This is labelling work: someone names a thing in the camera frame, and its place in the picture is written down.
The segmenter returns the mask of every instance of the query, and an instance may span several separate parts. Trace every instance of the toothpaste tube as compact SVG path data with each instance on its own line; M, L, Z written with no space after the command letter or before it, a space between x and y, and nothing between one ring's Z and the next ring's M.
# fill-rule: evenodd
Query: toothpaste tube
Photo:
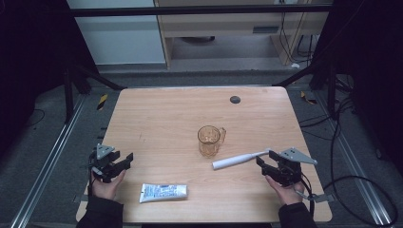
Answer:
M186 197L186 185L158 185L144 183L142 193L140 194L140 203L148 201L183 199Z

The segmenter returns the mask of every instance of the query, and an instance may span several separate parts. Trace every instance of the human hand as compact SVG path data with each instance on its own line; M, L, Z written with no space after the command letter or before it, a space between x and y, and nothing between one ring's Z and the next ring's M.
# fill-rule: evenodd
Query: human hand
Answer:
M113 200L116 196L119 184L124 180L125 172L126 170L124 169L119 176L110 183L101 182L100 180L95 179L91 173L92 178L94 179L94 182L92 183L92 195L97 198Z
M287 187L281 186L275 180L273 180L270 176L265 176L269 185L276 191L281 206L284 204L290 205L298 202L302 202L302 196L296 193L296 190L303 193L305 187L301 182L295 183L294 186L290 185Z

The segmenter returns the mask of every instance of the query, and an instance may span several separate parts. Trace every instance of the wire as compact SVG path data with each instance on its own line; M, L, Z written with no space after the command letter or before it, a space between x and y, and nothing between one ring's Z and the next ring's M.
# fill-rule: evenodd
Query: wire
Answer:
M346 75L345 80L347 81L347 83L336 76L336 89L344 94L349 94L354 90L354 88L351 86L348 75Z
M39 119L39 121L36 121L35 123L31 123L31 124L27 124L26 125L26 127L30 127L30 126L34 126L34 125L37 125L38 123L40 123L42 120L44 120L44 118L45 118L45 111L44 110L42 110L42 109L37 109L37 108L35 108L35 109L33 109L34 111L39 111L39 112L42 112L42 117Z
M88 157L88 187L87 193L89 196L92 196L92 184L95 182L95 179L92 179L92 161L95 159L95 151L92 151Z
M324 117L324 116L328 117L329 115L323 114L323 115L320 115L320 116L316 116L316 117L312 117L312 118L309 118L309 119L300 121L299 123L302 124L302 123L304 123L304 122L308 122L308 121L311 121L311 120L315 120L315 119L317 119L317 118Z
M307 60L298 60L298 59L295 59L295 58L293 57L293 53L292 53L292 51L291 51L290 44L288 43L287 35L285 34L285 30L284 30L284 21L285 21L285 12L283 12L283 13L281 14L281 29L280 29L280 31L279 31L279 42L280 42L280 44L281 44L281 46L282 46L282 49L283 49L284 52L286 53L288 60L289 60L290 62L296 63L296 64L310 61L309 59L307 59ZM287 50L287 48L284 46L284 44L282 43L282 38L281 38L282 35L283 35L284 38L285 38L285 43L286 43L286 45L287 45L287 47L288 47L288 50Z
M359 176L351 176L351 175L350 175L350 176L344 176L344 177L335 179L335 172L334 172L334 153L335 153L335 150L334 150L334 148L335 148L335 141L336 141L336 137L337 137L337 131L338 131L338 129L340 128L340 118L339 118L339 117L340 117L340 113L342 113L342 112L343 112L344 110L346 110L347 108L350 108L350 107L351 107L351 106L348 106L347 108L346 108L346 107L343 107L344 105L347 105L350 101L351 101L350 98L345 99L345 100L340 104L340 106L339 106L339 108L338 108L338 110L337 110L337 112L336 112L336 129L335 129L335 133L334 133L334 135L333 135L333 137L332 137L331 151L330 151L331 182L328 183L328 184L326 184L325 187L324 187L324 189L328 188L329 186L332 186L332 187L333 187L333 191L334 191L334 193L335 193L335 196L336 196L336 198L338 199L338 201L340 202L341 206L342 206L348 213L350 213L352 216L354 216L356 219L359 219L359 220L362 221L363 223L368 224L368 225L371 225L371 226L374 226L374 227L390 227L390 226L392 226L393 224L395 224L395 223L397 222L398 211L397 211L397 207L396 207L396 205L394 204L392 198L388 195L388 193L387 193L385 190L383 190L383 189L382 189L378 184L376 184L374 181L369 180L369 179L367 179L367 178L359 177ZM354 213L354 212L342 201L342 199L341 199L341 197L340 197L340 195L338 194L337 189L336 189L336 182L342 181L342 180L345 180L345 179L352 179L352 178L354 178L354 179L361 179L361 180L365 180L365 181L368 181L368 182L372 183L372 184L373 184L374 186L376 186L376 188L377 188L378 190L380 190L380 192L386 197L386 199L391 203L391 205L392 205L392 207L393 207L393 210L394 210L394 219L393 219L390 223L379 225L379 224L373 223L373 222L371 222L371 221L368 221L368 220L366 220L366 219L360 217L360 216L357 215L356 213Z
M318 135L316 135L316 134L314 134L314 133L311 133L311 132L308 132L308 131L302 131L302 132L303 132L303 133L305 133L305 134L308 134L308 135L311 135L311 136L317 137L317 138L319 138L319 139L325 140L325 141L331 141L331 140L332 140L332 139L327 139L327 138L324 138L324 137L318 136Z
M305 176L305 174L301 173L301 175L302 175L302 177L304 177L306 179L306 181L308 181L309 188L312 189L312 185L311 185L311 182L309 181L309 179Z
M312 194L312 188L311 188L311 183L309 182L309 185L305 182L305 180L301 179L302 184L305 186L306 191L308 192L309 199L311 199L314 195ZM314 217L315 213L315 201L314 200L309 200L309 213L311 214L312 218Z
M310 126L315 126L315 125L318 125L318 124L322 124L322 123L324 123L325 121L327 121L327 120L329 120L329 119L331 119L332 117L330 117L330 116L328 116L328 117L326 117L325 119L322 119L322 120L320 120L320 121L318 121L318 122L316 122L316 123L310 123L310 124L306 124L306 125L302 125L302 126L300 126L301 128L302 127L310 127Z
M302 43L302 40L303 40L303 38L304 38L303 35L301 35L301 38L299 39L298 46L297 46L297 54L298 54L299 56L301 56L301 57L306 57L306 58L307 58L307 60L306 60L306 65L307 65L307 66L308 66L308 65L310 64L310 62L312 61L313 54L314 54L314 52L312 51L312 43L313 43L313 37L314 37L314 35L311 35L310 37L311 37L311 38L310 38L310 41L309 41L309 47L308 47L308 50L307 50L307 51L300 51L300 50L299 50L299 47L300 47L300 45L301 45L301 43Z

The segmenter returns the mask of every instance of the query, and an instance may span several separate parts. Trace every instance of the black sleeve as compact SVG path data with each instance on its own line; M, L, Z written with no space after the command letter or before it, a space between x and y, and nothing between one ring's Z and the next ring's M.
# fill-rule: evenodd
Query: black sleeve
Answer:
M124 206L119 202L88 197L86 214L77 223L77 228L122 228Z
M305 204L302 202L284 205L278 210L281 228L317 228Z

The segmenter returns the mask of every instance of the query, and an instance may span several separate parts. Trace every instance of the glass mug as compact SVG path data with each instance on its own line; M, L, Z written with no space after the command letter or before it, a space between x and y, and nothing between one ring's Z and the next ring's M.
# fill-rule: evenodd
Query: glass mug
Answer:
M212 125L202 127L198 132L199 150L206 158L214 157L224 143L226 130Z

